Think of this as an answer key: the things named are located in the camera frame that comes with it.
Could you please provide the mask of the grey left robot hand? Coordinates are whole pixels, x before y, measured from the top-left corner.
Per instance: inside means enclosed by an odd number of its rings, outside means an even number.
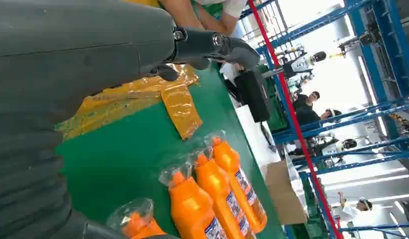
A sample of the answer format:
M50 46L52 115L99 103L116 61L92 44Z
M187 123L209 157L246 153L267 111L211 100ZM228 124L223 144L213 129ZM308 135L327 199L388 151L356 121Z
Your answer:
M85 97L169 64L206 59L253 68L239 38L175 26L163 9L120 0L0 0L0 131L52 129Z

